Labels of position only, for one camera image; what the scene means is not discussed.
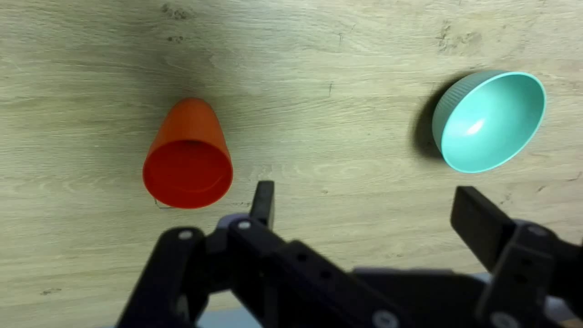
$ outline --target wood grain surface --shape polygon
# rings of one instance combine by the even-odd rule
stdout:
[[[514,217],[583,235],[578,0],[0,0],[2,326],[113,326],[171,226],[212,231],[277,182],[275,230],[352,266],[483,268],[448,224],[474,184]],[[538,75],[534,142],[483,175],[430,138],[439,91],[496,67]],[[206,98],[230,193],[153,202],[142,162],[166,111]],[[217,299],[213,306],[232,306]]]

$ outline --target bowl rim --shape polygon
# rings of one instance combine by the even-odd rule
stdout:
[[[538,122],[536,122],[532,133],[529,135],[529,138],[527,138],[516,151],[512,151],[507,159],[503,159],[503,160],[499,160],[499,162],[496,162],[496,164],[492,164],[492,166],[485,166],[485,168],[481,168],[481,169],[465,169],[465,168],[456,166],[456,164],[448,159],[448,151],[445,151],[447,148],[443,148],[445,138],[447,138],[448,129],[450,129],[452,115],[463,106],[463,102],[465,102],[468,97],[472,97],[474,93],[478,93],[481,87],[485,87],[487,84],[492,84],[492,82],[496,82],[496,80],[509,78],[509,77],[529,78],[529,80],[532,80],[532,82],[539,87],[539,93],[541,93],[541,97],[543,97],[543,104],[541,104],[541,108],[539,108],[539,117],[538,117]],[[483,171],[496,169],[496,168],[510,162],[514,157],[518,157],[518,155],[530,144],[530,140],[534,138],[534,135],[539,131],[539,128],[541,128],[541,124],[543,124],[545,113],[547,113],[547,89],[545,89],[543,82],[541,82],[538,77],[534,77],[534,75],[530,75],[530,73],[525,73],[525,71],[503,71],[503,73],[498,73],[498,75],[494,75],[494,77],[488,77],[488,78],[481,80],[478,86],[474,86],[468,93],[465,93],[465,95],[459,98],[459,102],[452,108],[452,111],[448,113],[448,118],[447,118],[447,122],[445,122],[445,126],[443,126],[443,133],[441,133],[441,140],[439,140],[439,142],[441,142],[443,160],[445,160],[450,168],[454,168],[456,171],[461,171],[461,173],[483,173]]]

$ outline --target plastic bowl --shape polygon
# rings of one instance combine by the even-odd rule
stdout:
[[[478,71],[458,80],[437,102],[434,138],[445,162],[481,173],[514,159],[539,129],[543,84],[521,71]]]

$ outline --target teal bowl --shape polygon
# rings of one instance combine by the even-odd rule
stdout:
[[[545,108],[545,87],[536,77],[478,71],[439,98],[434,138],[456,171],[488,171],[525,149],[543,122]]]

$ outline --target orange cup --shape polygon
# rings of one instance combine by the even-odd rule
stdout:
[[[148,191],[173,208],[202,208],[230,190],[233,166],[210,104],[186,98],[168,113],[142,177]]]

